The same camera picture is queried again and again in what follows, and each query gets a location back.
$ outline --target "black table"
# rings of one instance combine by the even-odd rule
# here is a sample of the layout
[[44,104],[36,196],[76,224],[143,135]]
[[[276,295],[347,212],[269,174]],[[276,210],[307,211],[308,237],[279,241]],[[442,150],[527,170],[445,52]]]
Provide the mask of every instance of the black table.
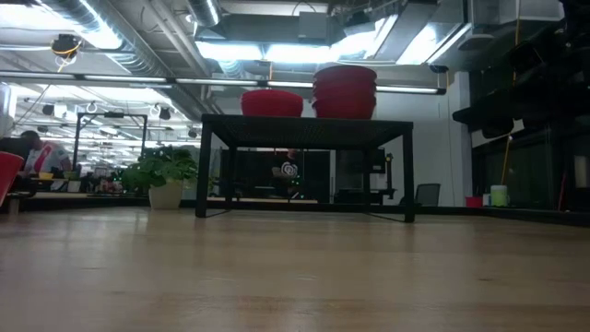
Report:
[[[361,150],[364,153],[363,205],[371,212],[370,151],[402,136],[404,155],[405,222],[414,221],[414,124],[398,121],[343,120],[293,117],[249,117],[203,114],[199,157],[196,210],[207,217],[207,189],[211,137],[215,134],[230,149],[230,171],[235,176],[237,148],[318,148]],[[230,208],[234,196],[233,178],[228,180],[225,204]]]

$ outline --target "green leaves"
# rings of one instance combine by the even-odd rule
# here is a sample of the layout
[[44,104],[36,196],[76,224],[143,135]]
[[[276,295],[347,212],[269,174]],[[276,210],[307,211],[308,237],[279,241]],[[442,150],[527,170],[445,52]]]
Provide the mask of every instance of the green leaves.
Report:
[[190,151],[170,147],[146,148],[144,156],[125,170],[123,181],[133,188],[163,186],[169,181],[195,180],[197,166]]

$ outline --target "person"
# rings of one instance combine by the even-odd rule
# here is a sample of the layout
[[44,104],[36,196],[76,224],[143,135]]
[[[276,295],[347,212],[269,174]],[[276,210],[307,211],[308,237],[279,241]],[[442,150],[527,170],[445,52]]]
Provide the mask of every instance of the person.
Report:
[[272,185],[275,187],[278,196],[291,196],[297,191],[294,182],[299,175],[299,163],[297,162],[297,149],[290,148],[287,155],[275,157],[273,167]]
[[51,172],[52,168],[63,172],[72,171],[72,162],[67,151],[61,145],[41,141],[39,134],[32,130],[20,134],[20,137],[30,147],[29,157],[23,172],[25,176],[31,173]]

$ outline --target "wooden floor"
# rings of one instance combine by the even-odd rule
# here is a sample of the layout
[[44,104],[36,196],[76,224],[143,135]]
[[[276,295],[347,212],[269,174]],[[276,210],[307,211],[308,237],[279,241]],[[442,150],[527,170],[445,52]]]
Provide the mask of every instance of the wooden floor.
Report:
[[0,220],[0,331],[590,331],[587,229],[143,208]]

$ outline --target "black chair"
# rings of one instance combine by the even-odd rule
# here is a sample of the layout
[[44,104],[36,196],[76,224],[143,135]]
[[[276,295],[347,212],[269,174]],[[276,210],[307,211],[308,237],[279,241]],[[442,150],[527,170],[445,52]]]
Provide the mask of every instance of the black chair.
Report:
[[[441,184],[419,184],[416,188],[416,198],[414,198],[414,205],[418,207],[438,207],[439,194],[441,192]],[[406,204],[406,198],[402,197],[399,205]]]

